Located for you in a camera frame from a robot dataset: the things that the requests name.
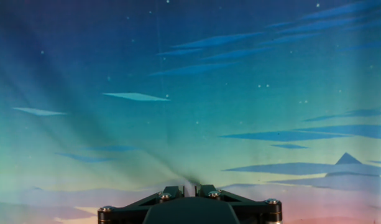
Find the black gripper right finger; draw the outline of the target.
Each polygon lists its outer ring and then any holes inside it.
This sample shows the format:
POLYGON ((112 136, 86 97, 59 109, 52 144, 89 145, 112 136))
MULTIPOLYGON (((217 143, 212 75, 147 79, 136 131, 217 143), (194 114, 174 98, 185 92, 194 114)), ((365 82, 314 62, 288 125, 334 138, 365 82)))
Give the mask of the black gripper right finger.
POLYGON ((275 198, 255 201, 214 185, 195 186, 195 196, 227 202, 241 223, 282 224, 282 203, 275 198))

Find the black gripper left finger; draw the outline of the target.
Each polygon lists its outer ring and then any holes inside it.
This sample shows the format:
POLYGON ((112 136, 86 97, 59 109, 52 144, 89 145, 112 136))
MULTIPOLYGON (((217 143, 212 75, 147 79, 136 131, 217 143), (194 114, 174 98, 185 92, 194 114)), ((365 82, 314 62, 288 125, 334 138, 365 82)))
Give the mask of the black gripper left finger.
POLYGON ((184 196, 184 186, 168 186, 163 191, 149 195, 125 207, 103 206, 98 209, 98 224, 142 223, 147 212, 154 205, 184 196))

